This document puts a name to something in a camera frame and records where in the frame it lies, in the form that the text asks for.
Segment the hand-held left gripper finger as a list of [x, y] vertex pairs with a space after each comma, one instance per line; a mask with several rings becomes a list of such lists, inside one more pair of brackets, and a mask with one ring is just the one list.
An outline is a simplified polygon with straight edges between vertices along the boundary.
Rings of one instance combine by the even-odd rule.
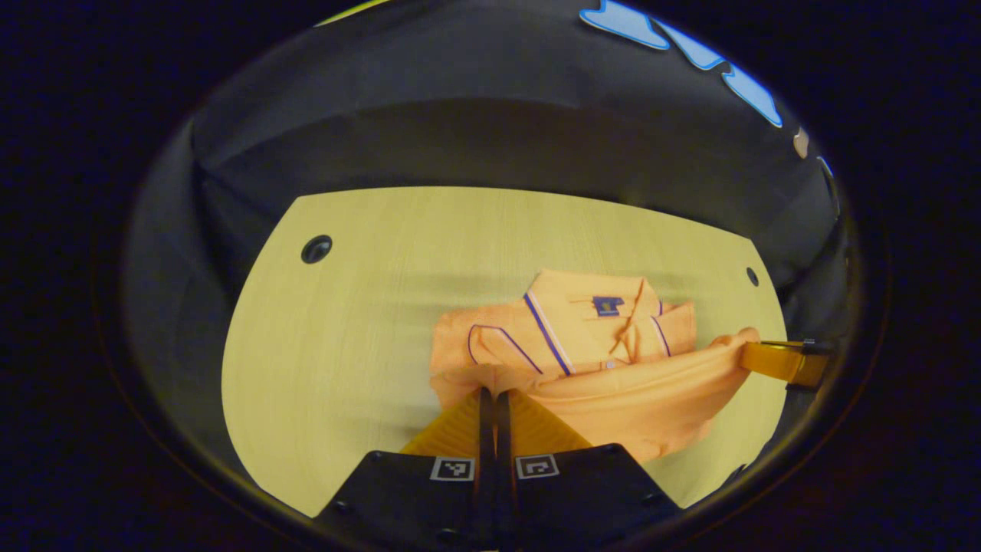
[[313, 521], [347, 550], [493, 550], [495, 500], [494, 400], [481, 390], [408, 453], [365, 454]]
[[589, 444], [517, 391], [497, 397], [501, 549], [609, 550], [680, 513], [623, 445]]

